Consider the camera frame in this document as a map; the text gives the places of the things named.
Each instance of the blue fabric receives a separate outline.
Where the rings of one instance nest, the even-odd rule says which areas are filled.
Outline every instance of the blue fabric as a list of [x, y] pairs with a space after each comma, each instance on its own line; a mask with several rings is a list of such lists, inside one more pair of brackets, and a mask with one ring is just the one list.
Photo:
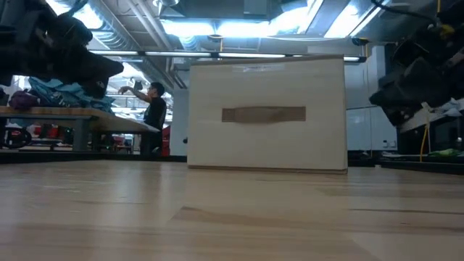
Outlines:
[[[67, 85], [55, 79], [44, 82], [34, 77], [29, 77], [29, 83], [30, 92], [40, 99], [41, 107], [94, 108], [114, 114], [111, 110], [113, 98], [94, 99], [87, 96], [77, 83]], [[33, 124], [33, 120], [12, 119], [10, 122], [22, 127]]]

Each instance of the table leg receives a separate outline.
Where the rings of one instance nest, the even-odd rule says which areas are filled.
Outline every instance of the table leg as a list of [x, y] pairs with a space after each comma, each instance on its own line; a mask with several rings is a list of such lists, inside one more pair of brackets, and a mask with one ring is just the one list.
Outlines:
[[100, 132], [92, 133], [92, 151], [98, 152], [100, 149], [100, 141], [102, 139], [102, 134]]
[[74, 141], [72, 150], [74, 152], [86, 152], [88, 143], [88, 133], [90, 131], [89, 120], [76, 120], [74, 123]]
[[7, 125], [7, 119], [0, 118], [0, 149], [3, 149], [2, 144], [5, 142], [5, 126]]

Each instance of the dark clothing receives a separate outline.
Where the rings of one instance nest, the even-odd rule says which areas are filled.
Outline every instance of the dark clothing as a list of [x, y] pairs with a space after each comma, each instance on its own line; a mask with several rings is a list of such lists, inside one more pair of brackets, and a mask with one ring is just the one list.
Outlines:
[[148, 133], [141, 137], [140, 150], [144, 153], [147, 149], [153, 152], [154, 149], [162, 148], [162, 127], [166, 119], [166, 101], [161, 98], [153, 98], [150, 106], [146, 109], [144, 122], [159, 130], [159, 133]]
[[146, 109], [144, 122], [152, 127], [162, 130], [166, 119], [166, 101], [162, 98], [153, 98], [150, 106]]

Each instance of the light wood surface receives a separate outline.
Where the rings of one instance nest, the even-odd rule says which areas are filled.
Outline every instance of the light wood surface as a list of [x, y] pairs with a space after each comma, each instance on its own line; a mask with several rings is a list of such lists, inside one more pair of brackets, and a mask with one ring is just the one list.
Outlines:
[[343, 57], [198, 62], [190, 83], [189, 165], [347, 169]]
[[[95, 116], [98, 120], [91, 122], [93, 131], [115, 131], [115, 132], [157, 132], [156, 128], [133, 120], [123, 119], [110, 113], [102, 112], [98, 109], [87, 108], [50, 108], [33, 107], [28, 111], [21, 112], [11, 107], [0, 106], [0, 114], [32, 114], [32, 115], [85, 115]], [[74, 127], [73, 121], [69, 120], [37, 120], [39, 123], [60, 125], [63, 127]]]
[[5, 261], [454, 261], [463, 245], [460, 176], [111, 161], [0, 167]]

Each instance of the wooden box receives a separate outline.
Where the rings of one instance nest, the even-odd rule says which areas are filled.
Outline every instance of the wooden box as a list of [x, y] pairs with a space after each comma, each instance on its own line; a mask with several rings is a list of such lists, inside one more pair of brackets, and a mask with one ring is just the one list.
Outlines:
[[345, 173], [343, 57], [193, 65], [188, 165]]

